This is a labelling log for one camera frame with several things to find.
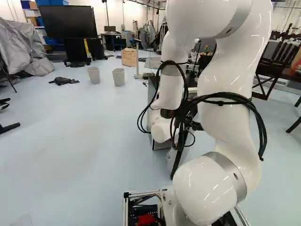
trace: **silver joint ring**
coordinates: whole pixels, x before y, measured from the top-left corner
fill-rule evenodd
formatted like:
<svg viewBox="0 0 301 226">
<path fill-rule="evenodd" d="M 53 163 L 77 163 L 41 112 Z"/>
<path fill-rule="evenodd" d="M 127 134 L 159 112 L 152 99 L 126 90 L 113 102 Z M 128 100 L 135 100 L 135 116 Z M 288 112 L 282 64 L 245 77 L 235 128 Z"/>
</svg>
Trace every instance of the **silver joint ring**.
<svg viewBox="0 0 301 226">
<path fill-rule="evenodd" d="M 234 165 L 234 163 L 226 156 L 218 152 L 208 152 L 204 154 L 204 156 L 215 161 L 224 169 L 226 173 L 229 174 L 229 177 L 231 178 L 234 188 L 236 190 L 237 203 L 243 201 L 246 198 L 247 187 L 245 179 L 239 171 L 239 169 L 237 168 L 237 166 Z"/>
</svg>

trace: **black cable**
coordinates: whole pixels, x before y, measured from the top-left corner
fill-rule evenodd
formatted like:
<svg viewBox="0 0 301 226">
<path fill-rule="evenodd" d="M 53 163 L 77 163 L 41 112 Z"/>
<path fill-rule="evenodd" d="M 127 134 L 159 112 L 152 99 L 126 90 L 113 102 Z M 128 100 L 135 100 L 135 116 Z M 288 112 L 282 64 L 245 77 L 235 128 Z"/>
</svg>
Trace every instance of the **black cable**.
<svg viewBox="0 0 301 226">
<path fill-rule="evenodd" d="M 193 136 L 193 142 L 191 143 L 191 145 L 185 145 L 184 147 L 191 147 L 191 146 L 193 146 L 193 145 L 195 144 L 195 142 L 196 142 L 196 137 L 194 136 L 193 133 L 191 133 L 191 132 L 189 131 L 189 129 L 186 129 L 186 131 L 189 132 L 189 133 Z"/>
<path fill-rule="evenodd" d="M 218 106 L 224 106 L 224 105 L 244 105 L 247 109 L 249 109 L 250 111 L 252 111 L 255 115 L 256 121 L 257 121 L 257 126 L 258 126 L 258 133 L 259 133 L 259 158 L 261 161 L 263 161 L 263 154 L 264 151 L 266 149 L 267 146 L 267 131 L 263 122 L 262 117 L 260 116 L 260 114 L 258 113 L 255 105 L 251 102 L 251 100 L 249 100 L 248 98 L 237 94 L 237 93 L 231 93 L 231 92 L 218 92 L 218 93 L 212 93 L 209 95 L 204 95 L 204 96 L 199 96 L 196 97 L 192 100 L 188 101 L 188 86 L 186 83 L 186 78 L 185 78 L 185 74 L 183 72 L 183 70 L 181 69 L 181 67 L 174 61 L 171 60 L 167 60 L 165 62 L 163 62 L 161 64 L 161 66 L 158 68 L 157 73 L 156 73 L 156 77 L 157 77 L 157 84 L 156 84 L 156 91 L 155 91 L 155 95 L 153 96 L 152 100 L 150 101 L 150 103 L 144 108 L 144 110 L 140 113 L 138 119 L 137 119 L 137 127 L 138 129 L 143 132 L 143 133 L 148 133 L 150 134 L 150 132 L 148 132 L 147 130 L 145 130 L 143 128 L 142 122 L 143 122 L 143 117 L 145 115 L 145 113 L 147 112 L 147 110 L 151 107 L 151 104 L 154 102 L 154 100 L 157 97 L 158 94 L 158 89 L 159 89 L 159 72 L 167 65 L 174 65 L 178 68 L 179 72 L 181 73 L 181 76 L 183 78 L 184 81 L 184 94 L 182 97 L 182 101 L 180 104 L 180 107 L 178 109 L 175 110 L 175 115 L 171 118 L 171 122 L 170 122 L 170 136 L 171 136 L 171 141 L 173 144 L 173 147 L 176 148 L 178 151 L 183 151 L 184 147 L 190 147 L 195 143 L 195 136 L 194 137 L 194 141 L 192 142 L 191 145 L 187 145 L 185 146 L 185 134 L 184 131 L 189 131 L 189 127 L 185 127 L 185 123 L 187 123 L 187 120 L 191 118 L 191 114 L 193 114 L 193 112 L 195 112 L 195 108 L 197 106 L 197 104 L 199 104 L 200 102 L 204 102 L 204 103 L 208 103 L 208 104 L 215 104 Z M 226 99 L 226 100 L 232 100 L 232 101 L 223 101 L 223 100 L 218 100 L 218 101 L 214 101 L 214 100 L 208 100 L 208 99 L 212 99 L 212 98 L 218 98 L 218 99 Z M 177 145 L 174 143 L 174 139 L 175 139 L 175 133 L 176 130 L 179 129 L 179 138 L 178 138 L 178 143 Z"/>
<path fill-rule="evenodd" d="M 194 62 L 194 66 L 193 66 L 193 70 L 192 70 L 192 75 L 194 75 L 194 70 L 195 70 L 195 68 L 196 68 L 196 64 L 197 64 L 197 60 L 198 60 L 198 54 L 199 54 L 199 49 L 201 48 L 201 41 L 198 41 L 198 53 L 197 53 L 197 57 L 196 57 L 196 61 Z"/>
<path fill-rule="evenodd" d="M 147 112 L 147 110 L 151 107 L 151 104 L 154 102 L 154 100 L 156 99 L 157 97 L 157 94 L 158 94 L 158 89 L 159 89 L 159 72 L 165 68 L 167 65 L 174 65 L 177 67 L 177 69 L 179 70 L 179 72 L 181 73 L 181 76 L 183 78 L 183 81 L 184 81 L 184 93 L 183 93 L 183 97 L 182 97 L 182 101 L 186 101 L 188 99 L 188 85 L 187 85 L 187 82 L 186 82 L 186 77 L 185 77 L 185 73 L 184 71 L 182 70 L 182 68 L 175 62 L 175 61 L 172 61 L 172 60 L 167 60 L 167 61 L 164 61 L 160 67 L 158 68 L 157 70 L 157 73 L 156 73 L 156 77 L 157 77 L 157 84 L 156 84 L 156 91 L 155 91 L 155 94 L 153 96 L 153 98 L 151 99 L 150 103 L 142 110 L 142 112 L 140 113 L 140 115 L 138 116 L 138 119 L 137 119 L 137 127 L 138 129 L 142 132 L 142 133 L 146 133 L 146 134 L 150 134 L 150 132 L 148 132 L 144 127 L 143 127 L 143 118 Z"/>
<path fill-rule="evenodd" d="M 233 100 L 234 102 L 226 102 L 226 101 L 213 101 L 213 100 L 207 100 L 209 98 L 223 98 L 223 99 L 229 99 Z M 236 94 L 236 93 L 231 93 L 231 92 L 219 92 L 219 93 L 213 93 L 210 95 L 204 95 L 204 96 L 199 96 L 196 97 L 192 100 L 190 100 L 185 106 L 182 108 L 184 111 L 180 111 L 180 114 L 176 116 L 176 119 L 180 121 L 180 125 L 185 123 L 186 118 L 188 117 L 190 111 L 200 102 L 205 102 L 205 103 L 210 103 L 210 104 L 216 104 L 218 106 L 224 106 L 224 105 L 233 105 L 233 104 L 242 104 L 249 110 L 251 110 L 257 121 L 257 126 L 258 126 L 258 131 L 259 131 L 259 139 L 260 139 L 260 144 L 259 144 L 259 158 L 261 161 L 263 161 L 263 153 L 265 151 L 265 148 L 267 146 L 267 132 L 266 128 L 263 122 L 262 117 L 258 113 L 255 105 L 246 97 Z M 178 148 L 178 150 L 182 150 L 184 146 L 181 146 Z"/>
</svg>

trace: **gray tarp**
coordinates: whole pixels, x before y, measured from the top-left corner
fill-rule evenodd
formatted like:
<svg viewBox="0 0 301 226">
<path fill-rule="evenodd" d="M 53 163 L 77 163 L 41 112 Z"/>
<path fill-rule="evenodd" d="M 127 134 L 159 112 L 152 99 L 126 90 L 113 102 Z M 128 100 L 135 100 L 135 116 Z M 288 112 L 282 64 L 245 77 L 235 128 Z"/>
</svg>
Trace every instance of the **gray tarp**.
<svg viewBox="0 0 301 226">
<path fill-rule="evenodd" d="M 0 53 L 9 74 L 24 70 L 34 76 L 44 76 L 55 68 L 46 58 L 40 37 L 31 23 L 0 17 Z"/>
</svg>

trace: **blue bin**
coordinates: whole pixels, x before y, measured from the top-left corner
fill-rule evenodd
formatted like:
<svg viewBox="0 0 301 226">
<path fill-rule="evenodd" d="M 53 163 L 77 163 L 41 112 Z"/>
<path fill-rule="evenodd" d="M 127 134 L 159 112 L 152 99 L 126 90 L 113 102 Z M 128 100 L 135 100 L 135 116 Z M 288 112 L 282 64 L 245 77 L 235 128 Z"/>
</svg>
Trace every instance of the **blue bin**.
<svg viewBox="0 0 301 226">
<path fill-rule="evenodd" d="M 22 8 L 30 8 L 29 1 L 21 0 L 21 6 Z"/>
<path fill-rule="evenodd" d="M 50 6 L 50 0 L 36 0 L 38 6 Z"/>
<path fill-rule="evenodd" d="M 50 37 L 48 37 L 48 36 L 43 36 L 43 38 L 44 38 L 44 40 L 45 40 L 45 42 L 46 42 L 46 44 L 47 45 L 57 45 L 57 40 L 56 39 L 53 39 L 53 38 L 50 38 Z"/>
<path fill-rule="evenodd" d="M 44 22 L 43 22 L 43 18 L 42 17 L 36 17 L 37 22 L 38 22 L 38 26 L 44 27 Z"/>
<path fill-rule="evenodd" d="M 67 6 L 68 0 L 49 0 L 53 6 Z"/>
</svg>

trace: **red component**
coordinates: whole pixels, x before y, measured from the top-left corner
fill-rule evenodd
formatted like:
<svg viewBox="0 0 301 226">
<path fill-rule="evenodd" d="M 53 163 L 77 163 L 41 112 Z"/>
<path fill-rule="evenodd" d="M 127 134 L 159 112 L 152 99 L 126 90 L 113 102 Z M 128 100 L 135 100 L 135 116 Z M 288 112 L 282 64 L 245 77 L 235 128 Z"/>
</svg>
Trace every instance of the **red component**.
<svg viewBox="0 0 301 226">
<path fill-rule="evenodd" d="M 156 223 L 156 222 L 157 220 L 151 214 L 146 214 L 146 215 L 138 216 L 138 224 L 136 226 L 143 226 L 143 225 L 148 225 L 150 223 Z"/>
</svg>

